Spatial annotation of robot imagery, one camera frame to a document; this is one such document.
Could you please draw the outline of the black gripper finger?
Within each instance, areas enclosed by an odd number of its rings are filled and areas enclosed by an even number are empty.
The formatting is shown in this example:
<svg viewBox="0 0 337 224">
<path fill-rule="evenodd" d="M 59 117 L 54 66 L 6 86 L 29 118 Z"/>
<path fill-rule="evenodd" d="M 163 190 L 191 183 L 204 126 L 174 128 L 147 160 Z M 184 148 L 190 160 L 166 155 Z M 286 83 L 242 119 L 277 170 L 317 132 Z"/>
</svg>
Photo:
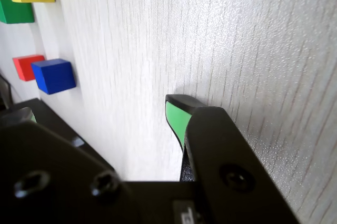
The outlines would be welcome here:
<svg viewBox="0 0 337 224">
<path fill-rule="evenodd" d="M 38 99 L 1 117 L 1 223 L 131 223 L 114 169 Z"/>
<path fill-rule="evenodd" d="M 208 223 L 298 220 L 235 123 L 189 95 L 165 97 L 166 120 L 188 157 Z"/>
</svg>

